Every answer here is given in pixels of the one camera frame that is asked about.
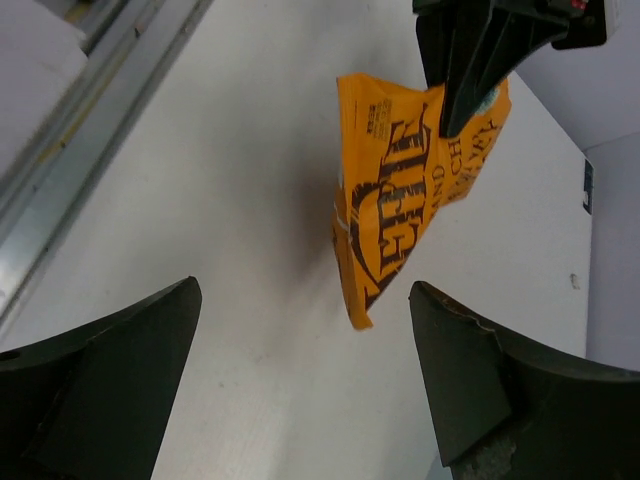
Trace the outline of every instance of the chip bag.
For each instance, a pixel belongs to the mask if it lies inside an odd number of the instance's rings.
[[[332,219],[353,327],[407,261],[438,209],[464,198],[504,125],[505,80],[453,139],[439,137],[444,86],[411,90],[364,74],[338,79],[342,169]]]

